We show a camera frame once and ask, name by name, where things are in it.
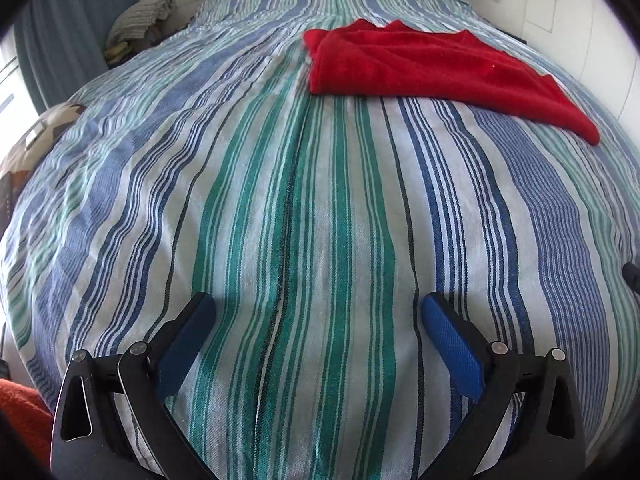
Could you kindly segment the red knit sweater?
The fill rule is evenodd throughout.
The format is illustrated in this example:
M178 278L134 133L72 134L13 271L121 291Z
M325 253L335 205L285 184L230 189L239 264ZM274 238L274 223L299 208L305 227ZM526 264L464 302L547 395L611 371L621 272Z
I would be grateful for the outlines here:
M419 32L396 20L378 27L363 18L303 34L311 59L309 91L317 96L382 96L457 101L570 130L592 146L596 125L561 90L468 30Z

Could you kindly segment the orange fleece clothing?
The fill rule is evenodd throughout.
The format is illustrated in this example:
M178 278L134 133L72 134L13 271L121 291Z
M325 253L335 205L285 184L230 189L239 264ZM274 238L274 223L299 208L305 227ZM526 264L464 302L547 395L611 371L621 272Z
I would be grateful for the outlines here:
M1 411L29 452L50 470L53 415L34 388L1 379Z

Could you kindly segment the pile of striped clothes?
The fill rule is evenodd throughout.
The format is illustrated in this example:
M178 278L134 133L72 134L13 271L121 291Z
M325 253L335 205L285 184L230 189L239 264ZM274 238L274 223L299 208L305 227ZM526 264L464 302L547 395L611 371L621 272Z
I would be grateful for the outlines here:
M162 24L176 10L176 0L141 0L122 12L107 35L103 57L109 68L155 47L164 39Z

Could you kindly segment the white wardrobe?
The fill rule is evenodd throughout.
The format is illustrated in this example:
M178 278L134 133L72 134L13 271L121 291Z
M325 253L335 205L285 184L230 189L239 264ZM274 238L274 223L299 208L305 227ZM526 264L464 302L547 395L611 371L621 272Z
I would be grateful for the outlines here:
M639 53L604 0L526 0L527 43L639 134Z

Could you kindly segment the patterned beige pillow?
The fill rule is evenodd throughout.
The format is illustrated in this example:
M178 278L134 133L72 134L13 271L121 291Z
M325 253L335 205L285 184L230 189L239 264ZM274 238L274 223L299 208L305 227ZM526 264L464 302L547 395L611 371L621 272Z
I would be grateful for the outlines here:
M85 105L65 102L46 110L1 159L1 198L17 200L28 179L63 133L75 125Z

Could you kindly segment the striped blue green bedspread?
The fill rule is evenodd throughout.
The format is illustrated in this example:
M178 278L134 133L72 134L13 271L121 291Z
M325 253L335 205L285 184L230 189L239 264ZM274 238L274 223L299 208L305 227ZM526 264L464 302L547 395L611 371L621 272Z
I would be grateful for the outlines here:
M313 96L303 34L468 30L551 75L600 142L444 100ZM150 338L196 292L213 335L169 405L219 478L409 479L470 402L416 307L565 351L589 455L639 387L639 154L581 84L462 0L208 0L80 89L1 241L32 382Z

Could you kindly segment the teal window curtain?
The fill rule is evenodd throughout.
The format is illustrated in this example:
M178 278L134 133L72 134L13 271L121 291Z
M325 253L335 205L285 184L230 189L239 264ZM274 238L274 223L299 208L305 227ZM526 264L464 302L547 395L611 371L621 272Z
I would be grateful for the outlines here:
M139 0L29 0L12 26L18 66L38 113L107 71L116 18Z

